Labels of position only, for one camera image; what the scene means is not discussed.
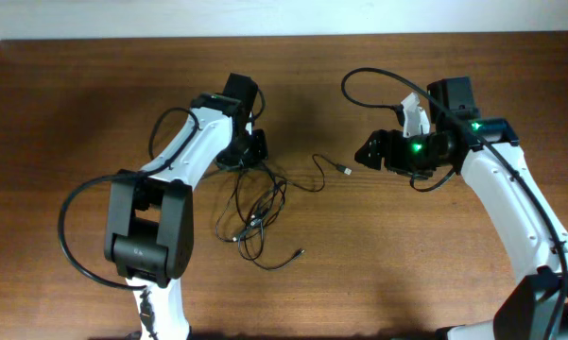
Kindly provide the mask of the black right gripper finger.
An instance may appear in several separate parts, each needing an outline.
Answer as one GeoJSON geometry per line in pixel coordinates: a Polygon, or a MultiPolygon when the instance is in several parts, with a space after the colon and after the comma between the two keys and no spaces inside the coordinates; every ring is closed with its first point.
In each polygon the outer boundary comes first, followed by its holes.
{"type": "Polygon", "coordinates": [[[391,130],[375,130],[366,141],[366,145],[387,146],[390,144],[391,136],[391,130]]]}
{"type": "Polygon", "coordinates": [[[384,145],[380,141],[365,142],[354,154],[354,160],[369,169],[381,170],[385,164],[384,145]]]}

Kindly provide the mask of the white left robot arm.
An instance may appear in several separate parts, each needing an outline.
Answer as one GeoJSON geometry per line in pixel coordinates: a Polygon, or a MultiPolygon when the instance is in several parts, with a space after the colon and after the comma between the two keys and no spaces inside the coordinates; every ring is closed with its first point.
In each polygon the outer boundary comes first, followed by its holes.
{"type": "Polygon", "coordinates": [[[235,171],[267,157],[265,133],[253,126],[258,94],[250,77],[230,74],[221,93],[192,101],[187,122],[141,178],[121,170],[113,181],[104,255],[139,287],[141,329],[130,338],[188,338],[181,276],[194,246],[193,191],[211,163],[235,171]]]}

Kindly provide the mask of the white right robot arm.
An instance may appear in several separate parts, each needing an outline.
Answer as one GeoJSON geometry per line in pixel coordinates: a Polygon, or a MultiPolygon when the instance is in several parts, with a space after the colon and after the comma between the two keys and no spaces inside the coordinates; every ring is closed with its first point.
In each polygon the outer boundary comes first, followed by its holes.
{"type": "Polygon", "coordinates": [[[399,130],[376,130],[355,153],[368,168],[425,180],[442,166],[461,176],[488,213],[516,288],[493,319],[437,330],[438,339],[568,339],[568,231],[532,178],[503,118],[482,118],[468,77],[428,85],[394,111],[399,130]]]}

